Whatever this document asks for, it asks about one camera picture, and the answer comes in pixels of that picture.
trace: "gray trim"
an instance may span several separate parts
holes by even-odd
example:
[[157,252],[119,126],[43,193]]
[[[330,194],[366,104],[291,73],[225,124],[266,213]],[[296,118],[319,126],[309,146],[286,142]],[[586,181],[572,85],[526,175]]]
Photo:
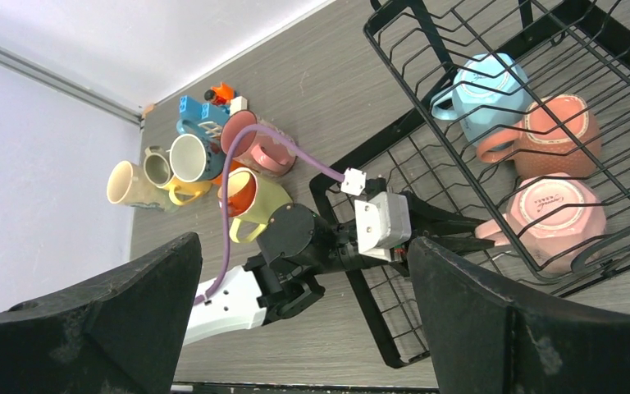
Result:
[[68,94],[75,99],[79,99],[80,101],[87,103],[88,105],[134,123],[135,125],[141,124],[140,113],[116,103],[109,98],[105,98],[85,88],[84,86],[78,85],[66,78],[53,74],[41,66],[29,62],[23,57],[15,55],[3,48],[0,48],[0,65],[36,80],[52,89]]

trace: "yellow mug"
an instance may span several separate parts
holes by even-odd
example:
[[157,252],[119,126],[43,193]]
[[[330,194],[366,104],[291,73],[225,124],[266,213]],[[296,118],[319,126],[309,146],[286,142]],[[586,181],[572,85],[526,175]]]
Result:
[[[207,194],[211,189],[210,181],[184,182],[172,173],[170,153],[159,146],[149,146],[145,150],[144,174],[156,187],[168,191],[168,197],[175,205],[187,205]],[[188,195],[180,199],[178,195]]]
[[[281,185],[269,178],[266,178],[265,176],[259,175],[247,167],[238,168],[228,175],[228,190],[230,191],[232,189],[231,181],[233,182],[234,187],[238,184],[244,184],[245,176],[251,176],[257,184],[257,187],[255,188],[254,198],[250,206],[245,210],[245,212],[233,218],[229,234],[233,242],[238,244],[254,241],[257,236],[267,229],[267,224],[269,224],[269,218],[272,214],[281,205],[293,202]],[[219,188],[219,201],[221,200],[221,191],[222,188]],[[257,228],[250,232],[250,234],[245,238],[239,238],[238,230],[243,222],[255,223],[257,224]]]

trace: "dish rack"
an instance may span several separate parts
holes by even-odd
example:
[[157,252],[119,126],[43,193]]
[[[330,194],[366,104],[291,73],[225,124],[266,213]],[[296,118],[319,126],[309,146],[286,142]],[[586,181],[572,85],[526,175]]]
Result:
[[[395,191],[411,190],[429,204],[483,220],[495,219],[511,248],[466,259],[555,296],[567,297],[630,270],[630,2],[611,0],[391,0],[371,4],[363,32],[413,109],[333,165],[383,175]],[[541,273],[502,217],[521,179],[513,164],[481,163],[459,121],[437,121],[431,97],[453,84],[458,69],[479,53],[507,53],[526,71],[533,98],[583,97],[600,124],[597,170],[579,178],[598,194],[607,233],[583,244],[572,272]],[[558,126],[563,122],[555,119]],[[577,142],[579,149],[583,144]],[[330,222],[354,217],[353,200],[326,176],[310,182],[320,214]],[[409,282],[390,267],[347,273],[387,365],[401,368],[428,357]]]

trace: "wall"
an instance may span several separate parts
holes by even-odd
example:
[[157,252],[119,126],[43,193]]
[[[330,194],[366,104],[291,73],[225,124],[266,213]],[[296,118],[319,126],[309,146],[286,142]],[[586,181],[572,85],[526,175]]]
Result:
[[331,1],[0,0],[0,46],[145,108]]
[[0,311],[127,261],[132,209],[107,177],[137,126],[0,67]]

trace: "wire basket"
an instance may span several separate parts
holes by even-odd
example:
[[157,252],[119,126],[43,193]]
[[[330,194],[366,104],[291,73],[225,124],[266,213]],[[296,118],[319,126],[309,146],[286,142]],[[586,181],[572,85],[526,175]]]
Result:
[[[466,258],[550,294],[570,296],[630,270],[630,29],[618,22],[619,17],[630,16],[630,2],[626,7],[621,3],[460,0],[439,10],[422,0],[392,0],[382,7],[373,0],[377,10],[364,34],[412,101],[413,109],[333,167],[339,171],[361,168],[369,176],[380,174],[393,191],[411,190],[440,208],[472,218],[493,218],[510,247]],[[453,85],[455,75],[480,53],[506,53],[515,59],[529,76],[520,89],[536,103],[521,115],[542,108],[555,123],[549,132],[562,130],[574,145],[560,155],[585,155],[594,165],[591,175],[566,178],[588,185],[601,202],[560,209],[602,207],[607,217],[603,236],[586,239],[538,263],[523,242],[526,230],[514,231],[502,216],[510,200],[527,187],[521,186],[524,180],[510,158],[483,163],[473,145],[497,128],[514,125],[498,125],[470,141],[461,123],[471,112],[455,121],[437,121],[431,116],[431,98],[458,88]],[[501,65],[500,73],[518,77],[513,64]],[[559,119],[550,110],[550,98],[560,94],[584,98],[587,108],[574,116],[590,111],[597,119],[601,153],[592,148],[593,140],[580,140],[565,127],[568,119]],[[546,156],[534,150],[525,152]],[[331,222],[353,218],[353,202],[337,193],[324,176],[313,178],[311,191],[323,217]],[[550,263],[569,253],[575,256],[571,272],[545,274]],[[399,273],[385,267],[350,273],[349,280],[386,364],[398,368],[428,356],[413,293]]]

